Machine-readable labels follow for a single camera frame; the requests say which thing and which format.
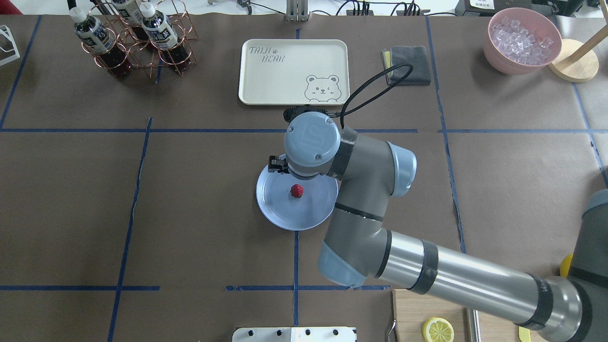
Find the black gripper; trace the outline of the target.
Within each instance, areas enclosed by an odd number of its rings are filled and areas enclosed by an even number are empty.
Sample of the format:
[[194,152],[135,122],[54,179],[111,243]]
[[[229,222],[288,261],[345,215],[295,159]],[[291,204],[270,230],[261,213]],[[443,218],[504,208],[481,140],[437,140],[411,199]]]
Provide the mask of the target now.
[[270,156],[268,172],[316,177],[338,177],[334,162],[339,151],[339,128],[323,108],[296,106],[284,112],[289,121],[283,141],[284,156]]

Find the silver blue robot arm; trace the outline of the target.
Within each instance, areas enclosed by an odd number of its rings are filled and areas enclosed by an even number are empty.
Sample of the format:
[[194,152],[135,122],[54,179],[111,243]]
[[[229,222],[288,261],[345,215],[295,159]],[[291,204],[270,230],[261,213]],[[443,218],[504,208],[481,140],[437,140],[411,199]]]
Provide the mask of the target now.
[[283,158],[270,172],[301,180],[341,180],[318,268],[330,281],[359,287],[372,276],[417,294],[511,321],[550,342],[607,340],[607,190],[594,193],[567,277],[542,278],[383,227],[390,197],[407,193],[416,156],[393,143],[339,127],[304,105],[285,110]]

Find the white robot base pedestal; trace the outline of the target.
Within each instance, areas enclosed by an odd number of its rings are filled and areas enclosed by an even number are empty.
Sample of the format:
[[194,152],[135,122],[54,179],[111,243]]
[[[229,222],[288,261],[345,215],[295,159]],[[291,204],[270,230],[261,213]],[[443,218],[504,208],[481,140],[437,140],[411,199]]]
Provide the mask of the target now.
[[233,342],[356,342],[355,327],[241,327],[234,331]]

